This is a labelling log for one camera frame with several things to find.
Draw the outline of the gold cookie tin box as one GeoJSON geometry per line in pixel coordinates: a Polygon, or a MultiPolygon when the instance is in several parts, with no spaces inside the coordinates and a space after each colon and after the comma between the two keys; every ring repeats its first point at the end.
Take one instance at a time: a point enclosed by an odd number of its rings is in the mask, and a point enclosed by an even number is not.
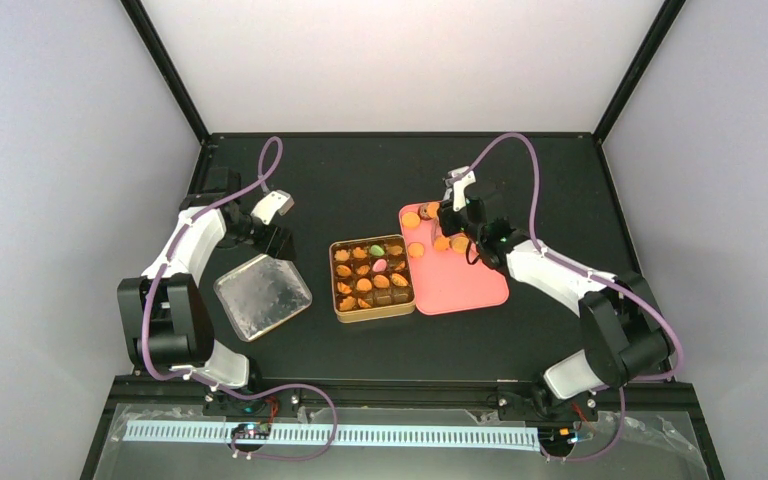
{"type": "Polygon", "coordinates": [[[408,253],[406,242],[404,238],[398,234],[338,241],[331,244],[329,247],[329,265],[332,288],[332,304],[337,319],[344,324],[350,324],[403,316],[414,312],[416,310],[416,297],[414,289],[410,284],[411,275],[408,270],[407,257],[408,253]],[[383,257],[372,256],[368,249],[373,244],[381,245],[385,249],[386,254],[383,257]],[[364,248],[368,253],[368,257],[365,259],[355,259],[352,256],[352,250],[355,247],[364,248]],[[351,258],[346,262],[336,262],[334,260],[334,253],[341,249],[345,249],[350,252],[351,258]],[[379,258],[385,259],[388,262],[388,267],[385,271],[376,273],[372,271],[372,265],[379,258]],[[402,271],[392,271],[390,265],[393,262],[400,260],[406,262],[405,269],[402,271]],[[352,269],[352,275],[349,277],[338,276],[335,273],[335,267],[337,265],[349,266],[352,269]],[[357,275],[356,269],[362,265],[369,265],[371,269],[366,275],[357,275]],[[378,289],[374,285],[372,290],[369,292],[358,292],[355,289],[355,284],[360,278],[368,278],[372,282],[375,275],[384,275],[390,281],[390,275],[393,273],[403,275],[409,281],[409,286],[397,287],[392,285],[390,282],[390,287],[387,289],[378,289]],[[339,293],[336,288],[337,282],[344,282],[350,285],[352,287],[352,293],[350,295],[343,295],[339,293]],[[372,296],[375,300],[375,307],[371,309],[359,309],[356,305],[356,308],[352,311],[340,312],[337,308],[337,304],[346,296],[353,296],[355,298],[357,296],[372,296]]]}

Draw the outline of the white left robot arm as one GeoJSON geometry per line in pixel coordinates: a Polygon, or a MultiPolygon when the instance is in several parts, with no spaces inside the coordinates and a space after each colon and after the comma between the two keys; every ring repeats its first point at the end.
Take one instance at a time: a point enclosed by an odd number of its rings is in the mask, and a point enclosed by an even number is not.
{"type": "Polygon", "coordinates": [[[249,245],[278,259],[295,257],[291,232],[275,224],[293,206],[282,190],[266,190],[251,211],[240,197],[265,184],[267,176],[243,186],[234,170],[208,175],[209,188],[187,195],[173,233],[138,277],[117,287],[117,300],[133,364],[156,380],[196,379],[218,390],[245,389],[253,378],[250,360],[216,339],[199,283],[219,246],[249,245]]]}

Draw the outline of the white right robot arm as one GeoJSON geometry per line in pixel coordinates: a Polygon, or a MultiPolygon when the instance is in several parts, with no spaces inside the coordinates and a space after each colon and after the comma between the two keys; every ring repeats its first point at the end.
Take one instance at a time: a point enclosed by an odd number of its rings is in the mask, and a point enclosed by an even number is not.
{"type": "Polygon", "coordinates": [[[500,195],[471,186],[447,190],[438,210],[443,234],[463,234],[467,260],[534,287],[575,314],[583,347],[548,367],[529,392],[532,410],[553,419],[585,392],[620,388],[677,354],[665,319],[638,274],[593,270],[510,224],[500,195]]]}

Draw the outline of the pink round macaron cookie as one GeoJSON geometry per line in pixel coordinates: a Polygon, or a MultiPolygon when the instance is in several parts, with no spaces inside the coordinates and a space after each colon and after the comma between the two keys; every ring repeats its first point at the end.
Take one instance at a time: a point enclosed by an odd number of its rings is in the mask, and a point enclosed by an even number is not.
{"type": "Polygon", "coordinates": [[[387,267],[388,267],[388,262],[383,258],[379,258],[373,263],[372,271],[376,273],[383,272],[387,269],[387,267]]]}

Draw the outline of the black enclosure frame post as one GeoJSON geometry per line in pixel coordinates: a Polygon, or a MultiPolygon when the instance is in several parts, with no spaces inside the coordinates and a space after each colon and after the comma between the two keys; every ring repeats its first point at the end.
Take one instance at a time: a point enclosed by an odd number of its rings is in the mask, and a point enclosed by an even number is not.
{"type": "Polygon", "coordinates": [[[195,138],[200,144],[205,143],[209,139],[210,133],[192,97],[187,91],[183,79],[175,67],[159,32],[155,28],[144,3],[140,0],[121,0],[120,3],[195,138]]]}

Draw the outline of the silver tin lid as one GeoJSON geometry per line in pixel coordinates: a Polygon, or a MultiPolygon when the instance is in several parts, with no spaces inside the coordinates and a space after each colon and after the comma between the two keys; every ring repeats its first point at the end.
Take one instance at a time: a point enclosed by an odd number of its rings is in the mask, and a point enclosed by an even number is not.
{"type": "Polygon", "coordinates": [[[214,282],[237,337],[253,342],[312,305],[312,293],[295,264],[265,254],[214,282]]]}

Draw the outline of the chocolate sprinkled donut cookie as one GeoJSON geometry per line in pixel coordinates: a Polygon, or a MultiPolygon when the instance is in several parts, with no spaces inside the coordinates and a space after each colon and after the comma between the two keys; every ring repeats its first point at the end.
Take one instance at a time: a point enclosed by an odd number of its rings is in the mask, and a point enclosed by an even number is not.
{"type": "Polygon", "coordinates": [[[419,215],[419,217],[422,220],[431,220],[432,219],[432,217],[431,217],[431,215],[429,214],[429,211],[428,211],[428,206],[425,205],[425,204],[423,204],[423,205],[421,205],[419,207],[418,215],[419,215]]]}

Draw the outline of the round waffle cookie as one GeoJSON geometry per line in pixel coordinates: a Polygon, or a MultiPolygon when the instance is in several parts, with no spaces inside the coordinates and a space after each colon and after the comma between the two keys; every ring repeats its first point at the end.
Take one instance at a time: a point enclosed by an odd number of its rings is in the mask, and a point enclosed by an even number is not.
{"type": "Polygon", "coordinates": [[[421,242],[412,242],[407,246],[407,253],[411,258],[421,258],[425,254],[425,246],[421,242]]]}
{"type": "Polygon", "coordinates": [[[407,211],[401,216],[401,225],[405,229],[415,229],[421,224],[422,220],[414,211],[407,211]]]}
{"type": "Polygon", "coordinates": [[[368,278],[360,278],[355,284],[355,289],[358,292],[369,292],[373,288],[372,282],[368,278]]]}

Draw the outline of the pink plastic tray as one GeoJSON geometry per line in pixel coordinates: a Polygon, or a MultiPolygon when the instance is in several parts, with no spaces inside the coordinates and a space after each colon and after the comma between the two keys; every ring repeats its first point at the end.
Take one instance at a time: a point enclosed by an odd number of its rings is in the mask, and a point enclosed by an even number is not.
{"type": "Polygon", "coordinates": [[[407,246],[423,248],[420,256],[407,257],[415,305],[421,313],[449,314],[495,307],[508,300],[509,288],[502,274],[480,262],[469,264],[474,252],[442,248],[436,221],[420,220],[414,228],[400,228],[407,246]]]}

